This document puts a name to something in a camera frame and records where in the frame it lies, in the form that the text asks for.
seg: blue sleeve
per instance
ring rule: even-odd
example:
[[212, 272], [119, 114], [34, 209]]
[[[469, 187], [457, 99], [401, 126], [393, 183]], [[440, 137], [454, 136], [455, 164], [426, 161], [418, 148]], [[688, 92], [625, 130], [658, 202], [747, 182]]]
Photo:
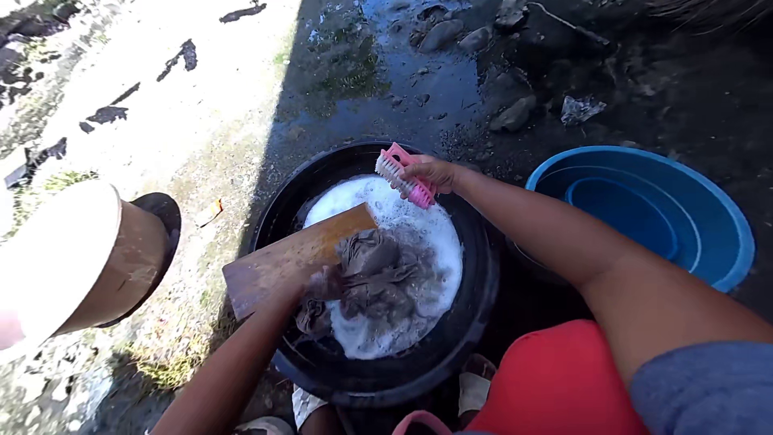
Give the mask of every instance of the blue sleeve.
[[676, 349], [634, 375], [631, 399], [653, 435], [773, 434], [773, 345]]

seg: foam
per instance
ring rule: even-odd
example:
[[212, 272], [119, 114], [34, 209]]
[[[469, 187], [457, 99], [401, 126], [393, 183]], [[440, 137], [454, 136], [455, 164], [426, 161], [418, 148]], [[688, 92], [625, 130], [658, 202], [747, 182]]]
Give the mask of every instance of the foam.
[[435, 253], [436, 283], [409, 294], [416, 300], [416, 314], [397, 325], [375, 322], [360, 315], [346, 320], [337, 301], [328, 302], [333, 336], [350, 359], [375, 359], [403, 351], [423, 338], [451, 308], [461, 284], [462, 246], [451, 217], [440, 204], [421, 210], [400, 199], [380, 176], [358, 176], [325, 192], [306, 216], [304, 228], [361, 203], [368, 203], [381, 228], [408, 227], [419, 234], [423, 247]]

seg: brown bucket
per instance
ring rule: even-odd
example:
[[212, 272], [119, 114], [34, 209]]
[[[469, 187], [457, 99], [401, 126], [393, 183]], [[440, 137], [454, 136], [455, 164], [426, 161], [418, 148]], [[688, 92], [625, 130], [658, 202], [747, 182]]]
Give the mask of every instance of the brown bucket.
[[168, 243], [161, 220], [109, 183], [57, 194], [0, 248], [10, 278], [0, 286], [0, 363], [127, 313], [161, 273]]

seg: forearm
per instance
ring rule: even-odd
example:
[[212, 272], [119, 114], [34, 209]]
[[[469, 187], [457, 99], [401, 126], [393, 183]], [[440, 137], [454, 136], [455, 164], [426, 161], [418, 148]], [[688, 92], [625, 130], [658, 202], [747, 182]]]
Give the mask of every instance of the forearm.
[[533, 258], [581, 288], [644, 248], [562, 201], [460, 169], [454, 191]]
[[185, 386], [153, 428], [154, 435], [229, 433], [271, 361], [301, 289], [273, 293]]
[[773, 328], [603, 222], [562, 201], [459, 170], [454, 190], [519, 247], [572, 283], [604, 329], [626, 382], [690, 344], [773, 342]]

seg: blue plastic basin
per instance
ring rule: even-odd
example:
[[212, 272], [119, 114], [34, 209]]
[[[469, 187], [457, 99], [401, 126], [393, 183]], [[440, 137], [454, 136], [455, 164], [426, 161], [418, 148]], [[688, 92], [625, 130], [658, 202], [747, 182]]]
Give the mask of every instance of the blue plastic basin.
[[583, 178], [567, 189], [566, 202], [606, 222], [621, 234], [670, 260], [676, 233], [666, 216], [646, 197], [605, 178]]
[[[749, 224], [741, 209], [705, 176], [651, 152], [586, 146], [545, 161], [529, 177], [526, 189], [566, 200], [570, 187], [587, 178], [621, 185], [651, 204], [676, 237], [676, 250], [669, 259], [715, 289], [726, 293], [748, 274], [754, 260]], [[596, 201], [605, 209], [615, 207], [612, 197], [600, 196]], [[631, 214], [629, 218], [634, 221], [637, 217]]]

